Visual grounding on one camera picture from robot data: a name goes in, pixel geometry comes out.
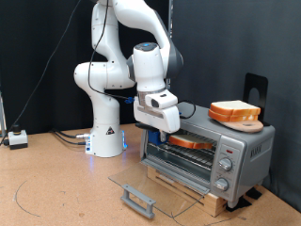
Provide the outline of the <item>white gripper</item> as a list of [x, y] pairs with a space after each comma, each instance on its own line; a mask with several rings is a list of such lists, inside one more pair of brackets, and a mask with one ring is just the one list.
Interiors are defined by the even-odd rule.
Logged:
[[166, 133], [180, 129], [178, 98], [167, 89], [157, 92], [139, 92], [135, 96], [135, 119], [160, 131], [160, 141], [166, 142]]

